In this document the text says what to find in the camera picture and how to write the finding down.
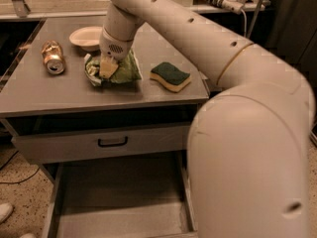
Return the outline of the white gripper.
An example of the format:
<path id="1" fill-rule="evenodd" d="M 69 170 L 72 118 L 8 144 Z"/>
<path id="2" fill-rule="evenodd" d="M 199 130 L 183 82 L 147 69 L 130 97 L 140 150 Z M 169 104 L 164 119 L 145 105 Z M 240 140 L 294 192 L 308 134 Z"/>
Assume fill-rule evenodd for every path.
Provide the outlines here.
<path id="1" fill-rule="evenodd" d="M 134 41 L 134 33 L 124 29 L 115 28 L 114 30 L 102 29 L 99 47 L 104 56 L 100 60 L 99 75 L 102 78 L 109 79 L 118 69 L 117 60 L 123 60 Z"/>

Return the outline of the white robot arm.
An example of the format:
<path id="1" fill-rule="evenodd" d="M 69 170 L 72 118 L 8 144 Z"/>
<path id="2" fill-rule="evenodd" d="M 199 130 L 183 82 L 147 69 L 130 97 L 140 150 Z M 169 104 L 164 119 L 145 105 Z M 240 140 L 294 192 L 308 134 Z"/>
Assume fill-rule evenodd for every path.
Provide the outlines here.
<path id="1" fill-rule="evenodd" d="M 111 0 L 151 25 L 221 93 L 197 112 L 187 168 L 199 238 L 309 238 L 306 78 L 171 0 Z"/>

